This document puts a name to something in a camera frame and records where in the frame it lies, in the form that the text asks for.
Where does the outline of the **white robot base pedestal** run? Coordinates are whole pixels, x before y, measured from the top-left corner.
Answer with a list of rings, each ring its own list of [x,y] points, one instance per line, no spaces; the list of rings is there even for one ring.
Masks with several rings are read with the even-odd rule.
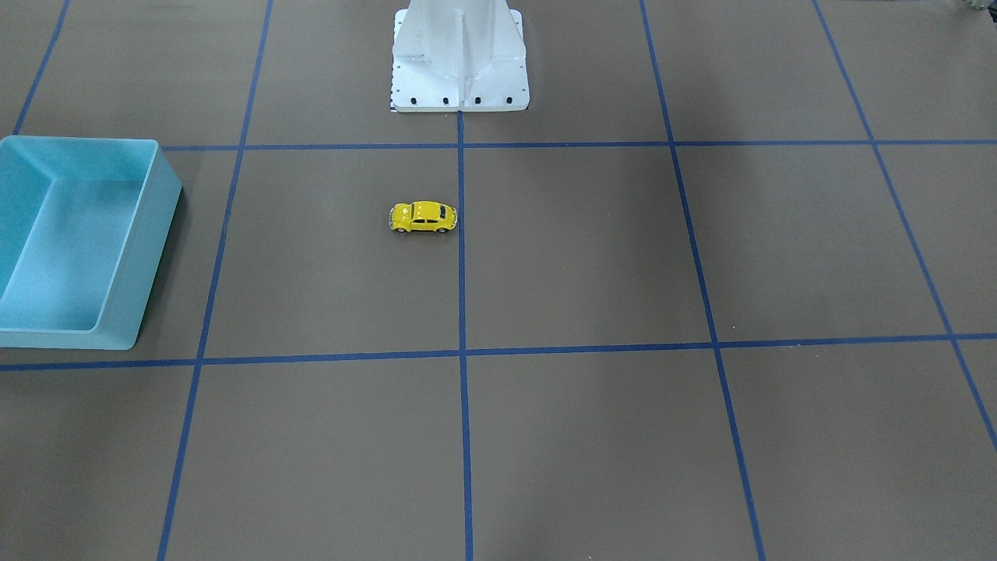
[[[393,32],[393,111],[530,106],[523,15],[508,2],[410,1],[395,11]]]

